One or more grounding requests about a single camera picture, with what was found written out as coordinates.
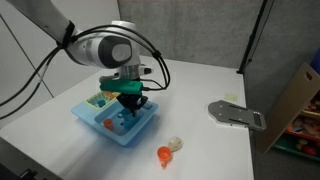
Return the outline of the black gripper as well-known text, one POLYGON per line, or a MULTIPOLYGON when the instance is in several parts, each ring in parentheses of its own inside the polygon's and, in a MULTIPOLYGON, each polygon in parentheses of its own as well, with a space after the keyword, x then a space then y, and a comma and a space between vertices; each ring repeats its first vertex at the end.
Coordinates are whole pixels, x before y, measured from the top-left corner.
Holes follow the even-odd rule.
POLYGON ((117 100, 124 107, 121 111, 125 121, 129 121, 131 117, 131 111, 133 117, 137 116, 138 110, 147 102, 148 98, 142 94, 124 94, 121 93, 117 96, 117 100))

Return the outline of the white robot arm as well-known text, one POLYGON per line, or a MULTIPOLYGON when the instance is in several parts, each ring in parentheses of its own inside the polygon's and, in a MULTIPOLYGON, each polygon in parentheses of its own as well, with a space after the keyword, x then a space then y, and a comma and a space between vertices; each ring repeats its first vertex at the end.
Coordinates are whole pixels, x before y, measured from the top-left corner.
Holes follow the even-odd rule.
POLYGON ((51 0, 6 1, 55 40, 56 51, 65 51, 75 63, 114 69, 114 75, 100 78, 100 89, 117 92, 117 100, 129 112, 136 113, 146 103, 140 77, 148 69, 141 65, 138 47, 152 44, 133 23, 113 21, 80 30, 51 0))

